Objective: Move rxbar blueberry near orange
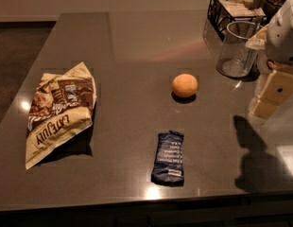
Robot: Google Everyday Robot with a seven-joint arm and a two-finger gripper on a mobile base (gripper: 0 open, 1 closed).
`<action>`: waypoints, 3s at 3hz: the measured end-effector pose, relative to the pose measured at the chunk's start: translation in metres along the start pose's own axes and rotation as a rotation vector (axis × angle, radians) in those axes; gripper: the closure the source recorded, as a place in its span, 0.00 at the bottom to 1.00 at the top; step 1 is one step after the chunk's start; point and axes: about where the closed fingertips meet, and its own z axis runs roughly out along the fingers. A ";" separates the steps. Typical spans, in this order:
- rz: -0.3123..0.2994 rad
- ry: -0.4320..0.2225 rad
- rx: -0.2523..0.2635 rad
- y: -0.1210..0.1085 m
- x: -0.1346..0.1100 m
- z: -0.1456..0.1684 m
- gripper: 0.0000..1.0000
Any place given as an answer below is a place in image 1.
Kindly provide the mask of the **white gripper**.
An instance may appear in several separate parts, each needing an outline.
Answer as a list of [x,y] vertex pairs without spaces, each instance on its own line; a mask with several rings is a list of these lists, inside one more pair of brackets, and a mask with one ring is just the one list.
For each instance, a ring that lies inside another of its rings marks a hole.
[[266,51],[260,50],[256,61],[258,92],[250,103],[250,112],[260,118],[272,116],[293,95],[293,67],[284,65],[272,71],[275,64],[269,64]]

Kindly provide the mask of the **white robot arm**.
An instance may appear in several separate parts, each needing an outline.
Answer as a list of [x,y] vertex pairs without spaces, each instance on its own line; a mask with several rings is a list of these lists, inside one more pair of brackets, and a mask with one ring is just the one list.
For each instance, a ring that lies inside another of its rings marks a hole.
[[256,59],[260,76],[250,112],[269,118],[293,95],[293,0],[286,0],[247,46],[260,50]]

